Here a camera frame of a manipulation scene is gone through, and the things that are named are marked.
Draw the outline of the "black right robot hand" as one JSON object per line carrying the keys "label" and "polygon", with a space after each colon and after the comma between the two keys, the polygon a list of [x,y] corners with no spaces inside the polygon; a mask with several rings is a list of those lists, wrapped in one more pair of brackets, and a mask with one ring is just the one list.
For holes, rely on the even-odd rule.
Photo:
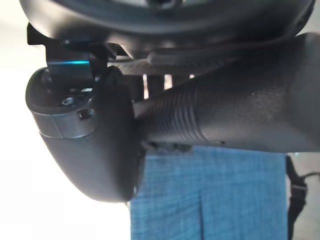
{"label": "black right robot hand", "polygon": [[130,201],[147,151],[320,149],[313,0],[22,0],[46,67],[25,101],[67,178]]}

